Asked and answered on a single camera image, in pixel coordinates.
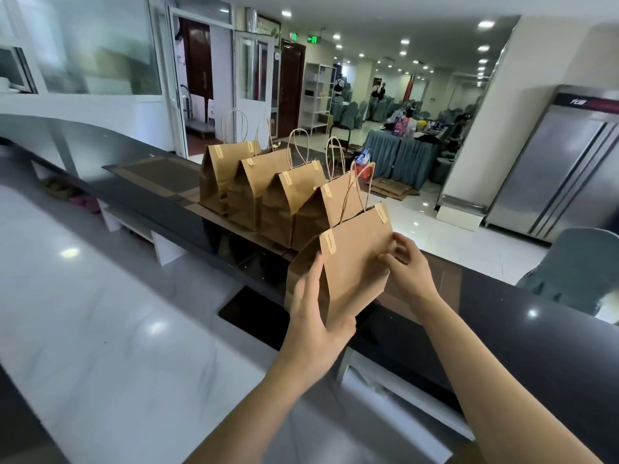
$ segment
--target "brown paper bag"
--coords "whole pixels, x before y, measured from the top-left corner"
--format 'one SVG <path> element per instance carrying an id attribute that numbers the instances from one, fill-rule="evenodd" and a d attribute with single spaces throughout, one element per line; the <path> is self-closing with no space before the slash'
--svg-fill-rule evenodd
<path id="1" fill-rule="evenodd" d="M 318 187 L 295 215 L 292 249 L 303 249 L 314 236 L 363 211 L 360 199 L 346 198 L 349 187 L 357 186 L 356 176 L 351 171 L 346 171 L 342 176 L 335 177 L 335 146 L 340 151 L 342 164 L 345 162 L 344 148 L 340 140 L 337 137 L 331 137 L 326 148 L 329 182 Z M 330 167 L 329 148 L 333 158 Z"/>
<path id="2" fill-rule="evenodd" d="M 257 231 L 260 228 L 262 196 L 273 177 L 291 169 L 288 148 L 275 150 L 270 141 L 271 153 L 261 153 L 241 160 L 236 174 L 228 186 L 228 218 L 235 223 Z"/>
<path id="3" fill-rule="evenodd" d="M 324 270 L 318 305 L 322 321 L 329 325 L 342 315 L 359 314 L 385 288 L 389 270 L 378 262 L 377 256 L 392 249 L 392 234 L 387 208 L 378 203 L 316 236 L 289 266 L 285 308 L 290 309 L 297 281 L 310 269 L 316 252 L 321 251 Z"/>
<path id="4" fill-rule="evenodd" d="M 297 131 L 307 133 L 303 129 L 295 129 L 290 133 L 288 142 L 290 152 Z M 300 154 L 296 141 L 294 146 Z M 295 214 L 312 196 L 314 189 L 327 182 L 322 164 L 320 161 L 308 162 L 309 154 L 310 136 L 308 135 L 308 154 L 303 159 L 305 163 L 297 168 L 290 169 L 290 171 L 277 174 L 262 198 L 260 234 L 283 247 L 290 248 L 292 246 Z M 290 153 L 289 157 L 290 165 L 292 165 Z"/>
<path id="5" fill-rule="evenodd" d="M 241 128 L 243 128 L 243 118 L 247 123 L 247 117 L 242 111 L 232 109 L 241 113 Z M 228 213 L 228 186 L 234 175 L 240 160 L 250 158 L 255 154 L 255 143 L 245 141 L 247 132 L 241 143 L 226 143 L 225 120 L 221 118 L 221 134 L 223 135 L 223 145 L 210 145 L 207 147 L 202 169 L 200 170 L 200 205 L 213 210 L 220 215 Z"/>

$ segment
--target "metal shelving unit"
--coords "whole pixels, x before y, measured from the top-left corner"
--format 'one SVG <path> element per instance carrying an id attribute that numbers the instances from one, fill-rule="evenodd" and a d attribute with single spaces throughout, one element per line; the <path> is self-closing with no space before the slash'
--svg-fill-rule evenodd
<path id="1" fill-rule="evenodd" d="M 303 79 L 299 127 L 306 129 L 310 135 L 314 129 L 327 127 L 318 116 L 329 114 L 331 109 L 331 77 L 333 67 L 321 63 L 307 63 Z"/>

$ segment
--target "forearm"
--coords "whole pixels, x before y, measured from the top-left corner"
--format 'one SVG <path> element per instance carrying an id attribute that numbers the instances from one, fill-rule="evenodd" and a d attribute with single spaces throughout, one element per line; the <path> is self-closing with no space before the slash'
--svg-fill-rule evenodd
<path id="1" fill-rule="evenodd" d="M 599 463 L 442 299 L 422 323 L 489 464 Z"/>
<path id="2" fill-rule="evenodd" d="M 267 374 L 184 464 L 258 464 L 302 393 L 286 375 Z"/>

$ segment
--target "white ceiling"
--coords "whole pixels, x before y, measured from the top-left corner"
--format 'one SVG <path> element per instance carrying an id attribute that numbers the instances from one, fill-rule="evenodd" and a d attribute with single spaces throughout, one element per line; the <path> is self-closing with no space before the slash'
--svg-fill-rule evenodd
<path id="1" fill-rule="evenodd" d="M 260 13 L 282 20 L 283 9 L 292 12 L 294 29 L 321 34 L 332 40 L 338 32 L 344 46 L 343 58 L 354 61 L 359 53 L 366 59 L 395 60 L 393 69 L 413 72 L 418 59 L 430 67 L 450 67 L 476 73 L 478 60 L 489 60 L 490 72 L 521 14 L 619 20 L 619 0 L 231 0 L 256 8 Z M 495 27 L 480 32 L 477 24 L 496 20 Z M 402 38 L 410 44 L 403 48 Z M 477 47 L 489 44 L 481 55 Z M 407 51 L 406 58 L 398 55 Z M 382 61 L 380 69 L 386 67 Z"/>

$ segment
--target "refrigerator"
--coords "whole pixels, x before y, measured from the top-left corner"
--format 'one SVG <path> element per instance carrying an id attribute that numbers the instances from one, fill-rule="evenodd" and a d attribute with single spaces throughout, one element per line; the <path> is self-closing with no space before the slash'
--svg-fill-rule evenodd
<path id="1" fill-rule="evenodd" d="M 553 242 L 570 227 L 619 231 L 619 91 L 561 85 L 486 225 Z"/>

